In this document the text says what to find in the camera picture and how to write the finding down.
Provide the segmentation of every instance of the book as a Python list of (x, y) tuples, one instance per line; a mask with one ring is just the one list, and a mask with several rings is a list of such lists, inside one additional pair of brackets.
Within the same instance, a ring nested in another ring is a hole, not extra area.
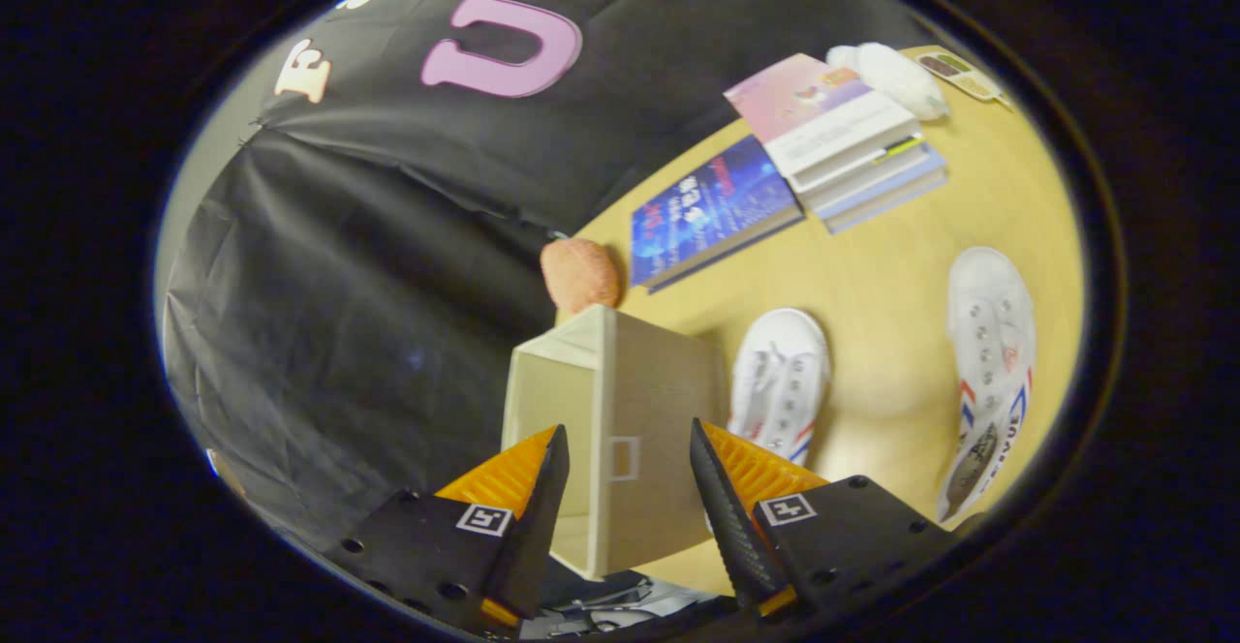
[(911, 201), (914, 197), (924, 196), (944, 183), (947, 183), (947, 171), (940, 166), (937, 170), (909, 181), (903, 187), (892, 190), (889, 193), (883, 193), (875, 201), (862, 203), (862, 206), (841, 212), (841, 214), (833, 216), (833, 218), (823, 219), (823, 224), (828, 233), (841, 233), (846, 228), (853, 228), (857, 224), (864, 223), (864, 221), (877, 218), (877, 216), (893, 209), (893, 207), (903, 206), (904, 202)]
[(841, 176), (830, 181), (828, 185), (797, 193), (797, 198), (807, 211), (820, 211), (832, 202), (839, 202), (841, 198), (852, 196), (859, 190), (880, 185), (890, 176), (900, 175), (900, 172), (918, 166), (926, 159), (926, 147), (921, 135), (906, 136), (890, 147), (883, 149), (877, 157), (842, 171)]
[(753, 135), (677, 180), (632, 214), (632, 285), (660, 290), (804, 214)]
[(797, 193), (918, 135), (904, 105), (866, 87), (856, 71), (811, 56), (787, 57), (724, 93)]
[(853, 188), (842, 196), (822, 202), (806, 202), (802, 197), (801, 203), (807, 211), (818, 216), (818, 219), (831, 219), (853, 209), (853, 207), (873, 202), (890, 190), (903, 188), (904, 185), (921, 178), (930, 171), (940, 170), (946, 164), (942, 154), (936, 152), (929, 144), (919, 144), (916, 149), (906, 152), (906, 156), (914, 159), (914, 162), (893, 164), (889, 170), (873, 172), (868, 180), (863, 183), (854, 183)]

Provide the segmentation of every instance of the wooden table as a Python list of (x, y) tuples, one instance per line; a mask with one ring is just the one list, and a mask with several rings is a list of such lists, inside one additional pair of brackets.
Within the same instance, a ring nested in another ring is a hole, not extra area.
[[(1071, 202), (1035, 128), (1019, 109), (983, 104), (944, 82), (940, 87), (952, 116), (923, 123), (923, 131), (946, 157), (947, 185), (836, 237), (807, 216), (655, 295), (626, 290), (618, 307), (708, 339), (724, 353), (729, 369), (750, 322), (763, 312), (810, 312), (826, 331), (833, 379), (807, 467), (828, 481), (862, 472), (931, 519), (960, 422), (955, 357), (945, 331), (952, 260), (978, 245), (1008, 255), (1033, 295), (1038, 335), (1019, 440), (991, 489), (961, 517), (986, 510), (1002, 497), (1049, 432), (1076, 364), (1085, 300)], [(708, 136), (577, 237), (601, 243), (627, 273), (632, 212), (749, 133), (738, 119)], [(713, 540), (637, 570), (732, 593)]]

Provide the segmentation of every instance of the fabric storage bin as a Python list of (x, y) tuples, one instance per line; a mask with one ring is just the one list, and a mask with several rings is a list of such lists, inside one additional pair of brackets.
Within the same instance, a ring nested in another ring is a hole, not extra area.
[(556, 424), (569, 475), (551, 554), (588, 580), (709, 539), (688, 447), (722, 422), (718, 348), (595, 306), (513, 348), (503, 448)]

